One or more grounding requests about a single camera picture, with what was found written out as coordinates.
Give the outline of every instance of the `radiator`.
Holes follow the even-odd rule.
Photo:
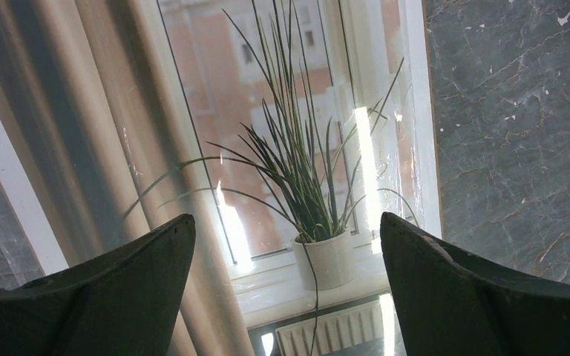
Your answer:
[[[312,318],[276,329],[281,354],[308,356],[314,325]],[[325,355],[380,337],[384,337],[384,327],[381,306],[376,300],[320,316],[312,355]]]

